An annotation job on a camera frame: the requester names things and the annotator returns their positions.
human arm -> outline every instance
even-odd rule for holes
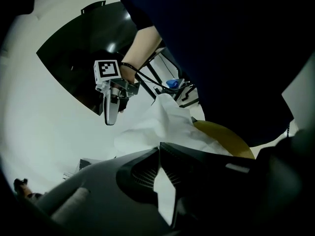
[[[139,30],[122,62],[129,63],[136,69],[140,69],[144,62],[157,49],[161,41],[162,39],[154,26]],[[120,66],[120,72],[124,79],[134,82],[136,73],[134,70],[122,65]]]

black machine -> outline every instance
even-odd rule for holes
[[[27,212],[19,223],[29,221],[35,232],[61,235],[308,230],[315,193],[312,137],[314,132],[299,132],[263,149],[256,160],[161,143],[159,148],[90,165],[35,205],[15,201],[14,212]],[[176,188],[171,226],[159,214],[153,191],[159,167]]]

black wristband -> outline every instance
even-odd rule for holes
[[[133,65],[130,65],[128,63],[125,62],[121,62],[120,65],[124,65],[124,66],[128,66],[129,68],[131,68],[132,70],[134,70],[136,73],[139,71],[137,68],[135,68]]]

mesh panel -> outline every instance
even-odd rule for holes
[[[154,179],[158,174],[158,153],[135,165],[131,170],[134,181],[140,185],[153,189]]]
[[[191,167],[180,157],[173,154],[172,151],[165,147],[164,150],[165,152],[161,154],[161,165],[167,177],[176,188],[187,178]]]

hand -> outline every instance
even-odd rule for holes
[[[132,70],[131,68],[129,68],[128,66],[125,65],[121,65],[119,67],[120,69],[120,74],[122,76],[122,78],[124,78],[125,80],[134,83],[135,80],[135,74],[136,72],[134,70]]]

